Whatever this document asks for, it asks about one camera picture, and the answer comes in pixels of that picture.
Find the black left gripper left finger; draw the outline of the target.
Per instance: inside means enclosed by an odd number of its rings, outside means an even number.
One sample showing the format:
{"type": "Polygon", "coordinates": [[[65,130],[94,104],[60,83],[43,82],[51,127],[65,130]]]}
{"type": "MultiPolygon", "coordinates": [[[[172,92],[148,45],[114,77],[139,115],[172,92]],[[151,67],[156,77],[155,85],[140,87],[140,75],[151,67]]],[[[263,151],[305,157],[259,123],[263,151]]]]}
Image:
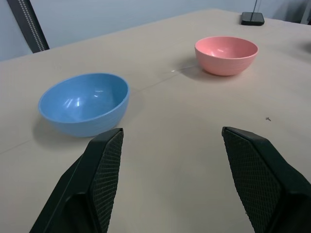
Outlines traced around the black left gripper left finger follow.
{"type": "Polygon", "coordinates": [[[124,132],[101,133],[64,172],[29,233],[107,233],[124,132]]]}

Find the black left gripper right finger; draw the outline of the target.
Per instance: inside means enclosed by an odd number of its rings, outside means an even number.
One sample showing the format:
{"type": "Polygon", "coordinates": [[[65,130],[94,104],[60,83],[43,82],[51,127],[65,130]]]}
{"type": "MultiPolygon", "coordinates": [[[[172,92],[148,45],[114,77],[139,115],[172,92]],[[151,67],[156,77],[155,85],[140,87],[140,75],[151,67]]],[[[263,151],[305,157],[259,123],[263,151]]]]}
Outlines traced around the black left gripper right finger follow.
{"type": "Polygon", "coordinates": [[[311,183],[264,137],[223,127],[234,185],[255,233],[311,233],[311,183]]]}

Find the blue plastic bowl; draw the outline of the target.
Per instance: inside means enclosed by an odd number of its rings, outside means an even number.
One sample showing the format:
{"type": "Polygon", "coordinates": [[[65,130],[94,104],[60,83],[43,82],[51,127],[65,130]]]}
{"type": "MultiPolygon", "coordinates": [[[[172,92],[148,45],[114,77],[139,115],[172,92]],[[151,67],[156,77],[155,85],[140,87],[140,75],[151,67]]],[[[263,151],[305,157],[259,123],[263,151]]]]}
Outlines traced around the blue plastic bowl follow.
{"type": "Polygon", "coordinates": [[[92,137],[116,127],[130,97],[128,82],[109,73],[89,73],[48,89],[38,110],[55,129],[75,137],[92,137]]]}

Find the red plastic bowl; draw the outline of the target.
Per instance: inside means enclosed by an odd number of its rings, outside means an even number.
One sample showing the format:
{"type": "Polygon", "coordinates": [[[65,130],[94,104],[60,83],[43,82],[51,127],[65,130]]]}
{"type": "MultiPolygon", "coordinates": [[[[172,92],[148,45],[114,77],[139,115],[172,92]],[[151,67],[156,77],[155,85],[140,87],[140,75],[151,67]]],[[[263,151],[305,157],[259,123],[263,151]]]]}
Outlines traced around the red plastic bowl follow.
{"type": "Polygon", "coordinates": [[[195,43],[195,55],[200,67],[218,76],[242,73],[254,61],[258,46],[251,41],[232,36],[212,36],[195,43]]]}

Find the black stand base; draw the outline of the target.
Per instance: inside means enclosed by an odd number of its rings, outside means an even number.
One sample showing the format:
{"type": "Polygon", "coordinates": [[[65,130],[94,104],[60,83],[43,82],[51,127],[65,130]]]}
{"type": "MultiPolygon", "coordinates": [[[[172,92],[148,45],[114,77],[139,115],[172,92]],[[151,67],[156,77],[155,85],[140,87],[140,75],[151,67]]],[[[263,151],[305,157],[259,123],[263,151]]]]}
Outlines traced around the black stand base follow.
{"type": "Polygon", "coordinates": [[[258,12],[242,12],[241,25],[246,26],[262,26],[265,23],[262,13],[258,12]]]}

